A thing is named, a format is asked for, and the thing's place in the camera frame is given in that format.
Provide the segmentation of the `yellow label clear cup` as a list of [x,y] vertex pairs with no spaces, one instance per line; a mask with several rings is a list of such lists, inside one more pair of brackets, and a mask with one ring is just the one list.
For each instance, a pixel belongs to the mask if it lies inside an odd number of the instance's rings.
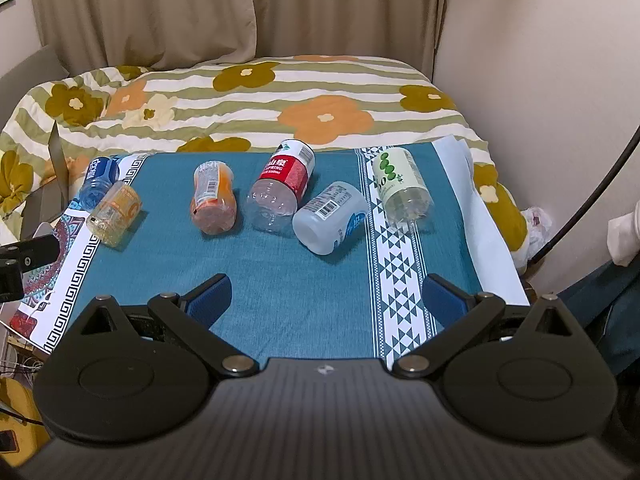
[[88,229],[102,244],[116,247],[141,208],[142,200],[134,188],[117,181],[88,217]]

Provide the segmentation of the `orange label bottle cup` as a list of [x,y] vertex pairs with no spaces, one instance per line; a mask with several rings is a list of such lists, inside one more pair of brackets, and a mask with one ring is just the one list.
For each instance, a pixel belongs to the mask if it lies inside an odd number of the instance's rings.
[[194,226],[206,235],[230,231],[236,219],[233,172],[224,162],[208,160],[194,171],[190,214]]

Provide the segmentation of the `green label bottle cup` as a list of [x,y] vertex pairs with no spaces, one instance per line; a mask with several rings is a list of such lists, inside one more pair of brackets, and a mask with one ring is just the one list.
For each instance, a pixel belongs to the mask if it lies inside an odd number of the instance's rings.
[[417,222],[427,216],[431,194],[408,150],[383,148],[372,160],[372,170],[388,222]]

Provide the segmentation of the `beige curtain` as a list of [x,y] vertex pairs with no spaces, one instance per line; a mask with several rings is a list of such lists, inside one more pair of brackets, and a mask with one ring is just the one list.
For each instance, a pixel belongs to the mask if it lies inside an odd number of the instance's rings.
[[260,56],[374,55],[430,74],[446,0],[32,0],[41,41],[72,73]]

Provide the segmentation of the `grey headboard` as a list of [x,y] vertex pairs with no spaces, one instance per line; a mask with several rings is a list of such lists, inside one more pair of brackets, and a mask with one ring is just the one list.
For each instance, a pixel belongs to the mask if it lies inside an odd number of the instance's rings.
[[4,127],[21,98],[30,89],[52,80],[70,76],[51,46],[25,58],[0,78],[0,122]]

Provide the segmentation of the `white translucent bottle cup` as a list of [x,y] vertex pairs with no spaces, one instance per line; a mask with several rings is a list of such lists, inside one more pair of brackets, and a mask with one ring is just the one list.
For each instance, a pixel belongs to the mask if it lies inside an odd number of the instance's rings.
[[294,214],[297,239],[318,256],[327,256],[354,232],[369,212],[369,204],[353,185],[335,181]]

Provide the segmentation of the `teal patterned table cloth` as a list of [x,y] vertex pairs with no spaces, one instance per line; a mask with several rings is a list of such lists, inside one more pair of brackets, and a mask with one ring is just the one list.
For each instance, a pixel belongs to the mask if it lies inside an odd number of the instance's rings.
[[123,157],[120,176],[139,194],[142,209],[122,247],[101,244],[87,229],[86,214],[71,206],[54,229],[60,258],[27,274],[24,300],[2,313],[2,323],[51,352],[95,296],[145,304],[223,273],[231,302],[213,332],[255,360],[393,362],[444,328],[442,308],[421,297],[428,274],[470,294],[493,292],[509,304],[526,304],[506,242],[474,188],[468,147],[448,136],[413,144],[410,153],[433,199],[413,226],[386,221],[372,171],[375,148],[317,155],[310,196],[344,181],[368,203],[363,222],[324,257],[292,235],[253,229],[246,209],[231,231],[203,234],[189,205],[204,153]]

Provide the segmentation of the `blue label bottle cup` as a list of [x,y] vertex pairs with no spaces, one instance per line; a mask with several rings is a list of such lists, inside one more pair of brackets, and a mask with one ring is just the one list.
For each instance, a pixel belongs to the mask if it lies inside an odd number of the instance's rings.
[[115,157],[100,156],[93,159],[78,192],[78,202],[85,211],[92,211],[118,180],[119,166]]

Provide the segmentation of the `floral striped duvet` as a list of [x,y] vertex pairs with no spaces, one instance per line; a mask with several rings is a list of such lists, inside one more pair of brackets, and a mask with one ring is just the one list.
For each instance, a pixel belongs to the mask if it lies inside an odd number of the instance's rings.
[[526,265],[529,228],[487,143],[450,96],[404,62],[297,55],[180,70],[103,67],[38,84],[1,127],[4,242],[18,240],[26,200],[55,177],[52,136],[73,181],[100,155],[269,152],[289,138],[335,151],[454,136],[471,151],[475,186],[514,263]]

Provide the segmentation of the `red label bottle cup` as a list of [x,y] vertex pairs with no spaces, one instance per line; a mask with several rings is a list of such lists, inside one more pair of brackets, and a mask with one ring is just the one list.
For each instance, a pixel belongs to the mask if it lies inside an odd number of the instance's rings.
[[280,143],[247,195],[247,218],[255,230],[290,234],[315,164],[314,151],[305,142],[290,139]]

